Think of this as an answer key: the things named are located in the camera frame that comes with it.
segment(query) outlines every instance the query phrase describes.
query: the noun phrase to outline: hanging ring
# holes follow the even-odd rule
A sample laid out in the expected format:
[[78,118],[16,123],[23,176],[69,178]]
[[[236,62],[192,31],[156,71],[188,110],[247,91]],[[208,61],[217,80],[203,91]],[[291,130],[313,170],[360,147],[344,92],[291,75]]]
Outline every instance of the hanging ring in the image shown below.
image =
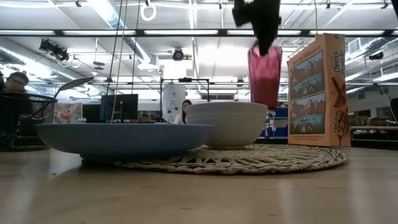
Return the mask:
[[[146,17],[145,14],[144,14],[145,9],[147,9],[147,8],[152,8],[152,10],[153,10],[152,15],[150,17]],[[148,6],[143,4],[141,6],[141,10],[140,11],[141,11],[142,20],[149,22],[149,21],[155,19],[155,16],[156,16],[156,7],[155,6],[153,6],[151,4],[149,4]]]

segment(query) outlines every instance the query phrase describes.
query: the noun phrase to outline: pink vase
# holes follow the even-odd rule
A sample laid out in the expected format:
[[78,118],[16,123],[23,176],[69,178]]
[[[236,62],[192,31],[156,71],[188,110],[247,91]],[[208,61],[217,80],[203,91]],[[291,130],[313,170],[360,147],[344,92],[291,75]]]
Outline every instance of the pink vase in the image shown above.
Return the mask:
[[271,47],[268,54],[260,56],[258,47],[248,52],[250,91],[253,103],[262,103],[275,110],[278,101],[282,50]]

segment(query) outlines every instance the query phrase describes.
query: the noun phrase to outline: white cylinder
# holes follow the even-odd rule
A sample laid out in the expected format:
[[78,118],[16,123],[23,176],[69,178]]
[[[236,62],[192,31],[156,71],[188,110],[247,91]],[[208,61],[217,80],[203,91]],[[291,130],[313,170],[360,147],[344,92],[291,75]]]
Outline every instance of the white cylinder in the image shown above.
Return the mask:
[[163,119],[173,123],[175,117],[182,113],[182,102],[185,100],[185,85],[167,85],[163,91]]

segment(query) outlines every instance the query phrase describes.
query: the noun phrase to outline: table surface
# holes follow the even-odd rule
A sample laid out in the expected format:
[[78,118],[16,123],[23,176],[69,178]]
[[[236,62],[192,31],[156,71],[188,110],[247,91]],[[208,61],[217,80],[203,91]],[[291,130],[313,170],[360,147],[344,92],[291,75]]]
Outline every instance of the table surface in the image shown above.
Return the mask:
[[0,223],[397,223],[398,152],[342,151],[350,160],[341,167],[262,176],[87,167],[54,150],[0,153]]
[[397,131],[398,126],[350,126],[352,131],[355,130],[384,130],[384,131]]

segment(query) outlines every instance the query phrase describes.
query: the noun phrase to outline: mountain illustration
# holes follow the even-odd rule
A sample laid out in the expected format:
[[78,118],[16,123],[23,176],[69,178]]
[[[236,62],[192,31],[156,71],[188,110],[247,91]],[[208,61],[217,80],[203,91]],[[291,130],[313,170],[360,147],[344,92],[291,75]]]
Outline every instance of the mountain illustration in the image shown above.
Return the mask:
[[323,60],[319,59],[314,62],[309,61],[305,68],[297,69],[297,67],[294,67],[290,72],[295,82],[300,83],[301,81],[306,80],[308,77],[323,72]]
[[311,114],[324,114],[325,113],[325,102],[324,101],[312,101],[309,100],[306,105],[300,105],[296,102],[292,103],[292,112],[290,114],[291,119],[303,118],[306,115]]

